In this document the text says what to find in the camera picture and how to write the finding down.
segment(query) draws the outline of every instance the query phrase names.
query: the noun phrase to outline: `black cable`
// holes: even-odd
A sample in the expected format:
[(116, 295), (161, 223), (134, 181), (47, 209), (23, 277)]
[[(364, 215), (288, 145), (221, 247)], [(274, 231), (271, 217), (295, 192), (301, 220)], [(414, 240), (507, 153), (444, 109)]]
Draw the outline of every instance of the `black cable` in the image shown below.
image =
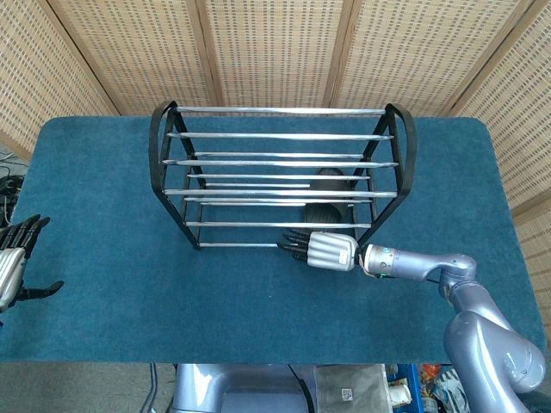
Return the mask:
[(294, 372), (294, 369), (291, 367), (290, 364), (287, 364), (289, 367), (289, 370), (291, 370), (291, 373), (296, 378), (296, 381), (299, 382), (300, 389), (302, 390), (302, 393), (304, 394), (304, 398), (306, 399), (306, 404), (308, 406), (308, 413), (315, 413), (316, 410), (313, 408), (313, 401), (312, 401), (312, 394), (310, 394), (310, 390), (308, 389), (308, 386), (306, 385), (306, 382), (301, 379), (297, 374)]
[(155, 386), (153, 387), (153, 396), (151, 402), (149, 402), (149, 405), (147, 406), (147, 413), (151, 413), (153, 409), (153, 404), (155, 403), (155, 398), (157, 397), (157, 389), (158, 389), (158, 378), (157, 378), (157, 364), (152, 363), (153, 365), (153, 379)]
[[(381, 278), (382, 278), (383, 280), (384, 280), (385, 278), (392, 278), (392, 279), (396, 280), (396, 279), (398, 279), (399, 277), (394, 277), (393, 275), (385, 275), (384, 277), (381, 277)], [(424, 280), (425, 280), (425, 281), (428, 281), (428, 282), (432, 282), (432, 283), (434, 283), (434, 284), (440, 284), (440, 281), (438, 281), (438, 280), (431, 280), (430, 278), (425, 278)]]
[(141, 405), (141, 408), (139, 409), (139, 413), (144, 413), (145, 406), (147, 405), (147, 403), (149, 402), (149, 398), (153, 394), (153, 364), (149, 365), (149, 377), (151, 381), (151, 386), (149, 388), (149, 393), (147, 393), (147, 397), (144, 400), (144, 403)]
[(28, 165), (26, 163), (21, 163), (21, 162), (0, 161), (0, 163), (9, 163), (11, 165), (21, 165), (21, 166), (26, 166), (28, 168)]
[(170, 398), (170, 403), (168, 406), (166, 406), (166, 410), (164, 411), (164, 413), (170, 413), (170, 408), (172, 407), (172, 402), (174, 402), (174, 396), (172, 396)]
[(6, 175), (0, 177), (0, 194), (1, 195), (17, 195), (23, 181), (25, 180), (24, 176), (20, 175)]

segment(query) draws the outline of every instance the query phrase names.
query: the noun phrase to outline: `metal bar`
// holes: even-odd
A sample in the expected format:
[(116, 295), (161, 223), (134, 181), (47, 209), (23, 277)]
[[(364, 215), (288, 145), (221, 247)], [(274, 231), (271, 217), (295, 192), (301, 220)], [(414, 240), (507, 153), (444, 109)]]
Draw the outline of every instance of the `metal bar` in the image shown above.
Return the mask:
[(332, 198), (184, 198), (186, 202), (268, 202), (271, 204), (368, 204), (371, 200), (336, 200)]
[(309, 183), (222, 183), (212, 182), (206, 183), (205, 187), (235, 187), (235, 188), (310, 188)]
[(371, 228), (371, 224), (329, 224), (326, 222), (186, 222), (187, 226), (212, 226), (212, 227), (258, 227), (258, 228)]
[(200, 247), (265, 247), (277, 248), (276, 243), (199, 243)]
[(254, 114), (385, 114), (384, 109), (358, 108), (246, 108), (178, 106), (178, 112), (254, 113)]
[(290, 139), (290, 140), (389, 140), (390, 135), (337, 134), (337, 133), (169, 133), (171, 138), (180, 139)]
[(339, 161), (197, 161), (166, 159), (166, 165), (182, 166), (286, 166), (289, 168), (390, 168), (395, 162), (339, 162)]
[(362, 159), (361, 153), (196, 152), (197, 157), (328, 157)]
[[(160, 158), (161, 159), (167, 159), (170, 154), (170, 146), (172, 144), (172, 138), (169, 136), (169, 133), (172, 132), (174, 129), (174, 113), (169, 111), (169, 113), (166, 116), (166, 121), (164, 123), (164, 133), (163, 133), (163, 143), (161, 144), (161, 153)], [(164, 188), (164, 183), (166, 182), (166, 170), (168, 169), (168, 165), (163, 165), (163, 169), (161, 172), (161, 182), (162, 186)]]
[[(183, 121), (183, 117), (178, 112), (174, 112), (173, 110), (170, 111), (170, 114), (174, 115), (174, 127), (176, 128), (176, 130), (179, 133), (186, 133), (188, 131), (188, 128), (186, 127), (186, 124)], [(194, 148), (193, 144), (191, 143), (190, 138), (182, 139), (182, 145), (183, 145), (183, 149), (186, 151), (186, 153), (188, 154), (188, 157), (190, 159), (197, 159), (194, 155), (195, 148)], [(203, 173), (203, 171), (201, 170), (200, 165), (195, 165), (193, 167), (193, 171), (196, 174), (202, 174)], [(204, 183), (205, 183), (204, 179), (199, 180), (200, 185), (203, 185)]]
[[(355, 204), (351, 204), (351, 205), (348, 205), (347, 207), (352, 207), (352, 222), (358, 222), (359, 219), (358, 219), (358, 205), (355, 205)], [(360, 236), (359, 234), (360, 230), (358, 228), (354, 228), (354, 239), (358, 239), (358, 237)]]
[[(203, 221), (203, 204), (199, 205), (199, 211), (197, 213), (197, 221), (201, 222)], [(201, 227), (197, 227), (197, 242), (201, 243)]]
[[(189, 184), (191, 183), (191, 179), (189, 178), (189, 172), (191, 171), (191, 167), (189, 166), (186, 168), (186, 175), (183, 178), (183, 190), (189, 189)], [(182, 197), (182, 202), (180, 204), (180, 215), (182, 215), (182, 219), (186, 220), (186, 213), (188, 212), (188, 203), (186, 202), (185, 197)]]
[(395, 198), (395, 192), (318, 191), (311, 189), (165, 189), (166, 195), (274, 195)]
[(357, 240), (360, 245), (364, 243), (373, 235), (375, 231), (385, 222), (388, 217), (394, 212), (394, 210), (399, 206), (399, 204), (404, 200), (404, 198), (410, 193), (412, 189), (412, 180), (413, 172), (415, 170), (415, 159), (417, 156), (417, 132), (415, 130), (415, 123), (413, 122), (412, 115), (402, 108), (400, 105), (387, 105), (387, 111), (389, 115), (394, 116), (398, 115), (402, 122), (404, 123), (404, 128), (406, 130), (406, 165), (402, 168), (403, 172), (403, 181), (401, 187), (398, 189), (398, 196), (396, 196), (392, 201), (390, 201), (387, 206), (382, 210), (382, 212), (377, 216), (375, 221), (372, 222), (372, 226), (369, 230), (365, 231), (363, 235)]
[[(373, 174), (371, 173), (371, 170), (366, 170), (366, 173), (369, 176), (369, 180), (367, 182), (368, 184), (368, 191), (375, 191), (375, 179), (373, 178)], [(371, 205), (369, 206), (369, 211), (371, 213), (371, 222), (375, 222), (377, 219), (377, 203), (371, 202)]]
[[(377, 122), (377, 125), (375, 126), (375, 129), (373, 133), (376, 133), (378, 135), (382, 135), (388, 126), (388, 115), (387, 111), (385, 110), (385, 114), (379, 118), (379, 121)], [(375, 152), (375, 149), (377, 149), (377, 145), (379, 144), (378, 140), (370, 140), (368, 144), (366, 145), (365, 149), (363, 150), (363, 162), (369, 162), (371, 161), (371, 157), (373, 156), (373, 152)], [(360, 176), (364, 168), (356, 168), (354, 171), (355, 176)], [(357, 182), (352, 182), (351, 186), (354, 188), (356, 186)]]
[(207, 179), (292, 179), (292, 180), (321, 180), (331, 179), (334, 181), (365, 181), (368, 176), (347, 176), (347, 175), (257, 175), (257, 174), (188, 174), (190, 178)]
[(193, 233), (189, 228), (183, 223), (183, 218), (178, 212), (175, 205), (170, 202), (170, 199), (163, 193), (164, 184), (162, 180), (162, 174), (159, 168), (159, 154), (158, 154), (158, 132), (161, 125), (161, 120), (165, 113), (168, 112), (167, 116), (173, 114), (170, 110), (176, 106), (174, 101), (166, 101), (157, 106), (153, 112), (152, 122), (149, 127), (149, 147), (148, 147), (148, 156), (149, 156), (149, 171), (150, 178), (152, 182), (153, 193), (157, 196), (163, 207), (169, 213), (169, 215), (174, 219), (174, 222), (182, 230), (183, 234), (188, 238), (194, 248), (199, 248), (199, 243), (193, 236)]
[(208, 205), (212, 207), (304, 207), (305, 202), (293, 202), (293, 203), (268, 203), (268, 202), (202, 202), (201, 205)]
[[(394, 113), (392, 111), (389, 111), (387, 118), (388, 118), (388, 132), (391, 133), (392, 135), (396, 135), (397, 137), (390, 143), (390, 147), (393, 153), (393, 161), (399, 164), (400, 151), (399, 151), (398, 129), (396, 128), (396, 116), (394, 116)], [(402, 182), (404, 181), (404, 174), (402, 173), (402, 165), (399, 165), (398, 168), (394, 168), (394, 174), (396, 178), (396, 190), (399, 192), (400, 188), (402, 188)]]

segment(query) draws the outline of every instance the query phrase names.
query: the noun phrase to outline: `floor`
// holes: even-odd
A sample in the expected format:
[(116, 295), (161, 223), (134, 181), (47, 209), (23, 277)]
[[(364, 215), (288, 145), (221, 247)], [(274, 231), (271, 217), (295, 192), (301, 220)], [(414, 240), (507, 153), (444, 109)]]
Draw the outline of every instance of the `floor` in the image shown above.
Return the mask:
[[(547, 357), (548, 371), (551, 357)], [(158, 394), (154, 409), (165, 413), (175, 382), (171, 364), (157, 364)], [(132, 412), (137, 413), (150, 389), (149, 365), (119, 363), (0, 363), (0, 411), (22, 413)], [(547, 376), (540, 392), (551, 397)], [(243, 411), (244, 395), (226, 400), (225, 412)], [(274, 405), (275, 395), (250, 400), (248, 411), (266, 411), (262, 403)], [(301, 411), (301, 395), (278, 404), (277, 411)]]
[(26, 175), (27, 161), (23, 161), (19, 157), (12, 157), (13, 152), (5, 145), (0, 144), (0, 177), (10, 175)]

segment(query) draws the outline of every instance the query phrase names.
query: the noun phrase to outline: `blue table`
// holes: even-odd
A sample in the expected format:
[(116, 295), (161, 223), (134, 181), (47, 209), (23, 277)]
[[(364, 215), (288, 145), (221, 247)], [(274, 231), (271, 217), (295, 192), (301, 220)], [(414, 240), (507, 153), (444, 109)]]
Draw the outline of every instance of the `blue table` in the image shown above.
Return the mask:
[[(5, 315), (0, 359), (246, 363), (445, 362), (453, 309), (430, 283), (308, 268), (282, 251), (193, 250), (152, 193), (149, 117), (42, 128), (15, 221), (52, 221), (26, 285), (55, 296)], [(194, 118), (191, 131), (365, 133), (375, 120)], [(417, 118), (413, 189), (373, 243), (461, 252), (517, 331), (542, 321), (498, 175), (475, 119)]]

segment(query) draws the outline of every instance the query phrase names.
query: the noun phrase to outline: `silver robot hand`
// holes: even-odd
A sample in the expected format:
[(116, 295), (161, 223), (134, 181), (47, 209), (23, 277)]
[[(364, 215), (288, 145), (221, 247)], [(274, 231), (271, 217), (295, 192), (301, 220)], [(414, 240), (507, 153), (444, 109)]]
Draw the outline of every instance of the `silver robot hand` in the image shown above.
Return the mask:
[(48, 288), (23, 286), (25, 264), (40, 231), (49, 221), (49, 218), (34, 215), (0, 230), (0, 312), (7, 311), (16, 301), (49, 297), (63, 286), (63, 281), (56, 281)]
[(476, 262), (460, 254), (433, 256), (370, 244), (363, 250), (342, 234), (300, 232), (286, 237), (294, 257), (318, 268), (350, 271), (355, 264), (374, 277), (426, 280), (440, 270), (439, 293), (457, 312), (444, 347), (459, 374), (473, 413), (528, 413), (515, 392), (534, 390), (545, 376), (538, 347), (512, 329), (489, 292), (475, 279)]

